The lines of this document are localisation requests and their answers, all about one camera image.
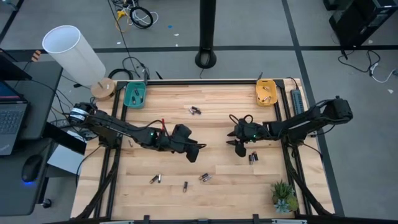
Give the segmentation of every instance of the potted plant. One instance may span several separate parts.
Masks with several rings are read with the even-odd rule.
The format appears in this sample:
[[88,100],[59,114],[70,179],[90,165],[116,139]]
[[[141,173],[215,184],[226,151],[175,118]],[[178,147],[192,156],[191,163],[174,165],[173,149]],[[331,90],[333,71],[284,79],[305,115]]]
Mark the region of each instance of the potted plant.
[[299,208],[299,202],[294,195],[293,186],[286,184],[282,180],[273,185],[272,201],[276,212],[289,213],[294,212]]

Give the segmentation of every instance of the laptop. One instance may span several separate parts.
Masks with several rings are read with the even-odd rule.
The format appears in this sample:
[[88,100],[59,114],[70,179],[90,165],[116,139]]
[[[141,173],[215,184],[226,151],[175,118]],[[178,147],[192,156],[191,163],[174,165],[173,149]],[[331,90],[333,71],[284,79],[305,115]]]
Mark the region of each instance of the laptop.
[[0,80],[0,156],[12,153],[28,106],[22,95]]

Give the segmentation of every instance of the pole base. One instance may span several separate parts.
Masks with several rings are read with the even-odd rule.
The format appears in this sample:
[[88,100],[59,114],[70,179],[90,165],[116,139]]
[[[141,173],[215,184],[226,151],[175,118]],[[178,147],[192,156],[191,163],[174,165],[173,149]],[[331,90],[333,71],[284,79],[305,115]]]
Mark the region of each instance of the pole base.
[[[208,56],[207,59],[205,59],[205,62],[203,63],[203,58],[205,58],[204,56]],[[217,56],[214,53],[213,49],[207,50],[207,49],[203,49],[200,48],[199,52],[197,54],[197,56],[195,57],[195,63],[196,65],[198,65],[199,68],[212,68],[213,66],[216,65],[217,62]]]

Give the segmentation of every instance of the laptop keyboard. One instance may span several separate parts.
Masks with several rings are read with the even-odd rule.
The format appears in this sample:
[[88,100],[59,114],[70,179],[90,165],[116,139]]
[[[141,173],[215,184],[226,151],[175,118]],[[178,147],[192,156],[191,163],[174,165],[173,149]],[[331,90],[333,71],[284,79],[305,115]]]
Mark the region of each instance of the laptop keyboard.
[[0,134],[17,133],[23,115],[23,111],[0,111]]

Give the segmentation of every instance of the computer mouse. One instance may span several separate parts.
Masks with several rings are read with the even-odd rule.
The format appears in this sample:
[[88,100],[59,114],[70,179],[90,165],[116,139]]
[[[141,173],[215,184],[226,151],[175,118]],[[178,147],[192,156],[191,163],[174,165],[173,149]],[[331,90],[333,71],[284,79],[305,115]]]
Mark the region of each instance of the computer mouse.
[[39,174],[40,166],[43,158],[41,155],[30,156],[22,168],[22,180],[24,182],[31,182],[35,180]]

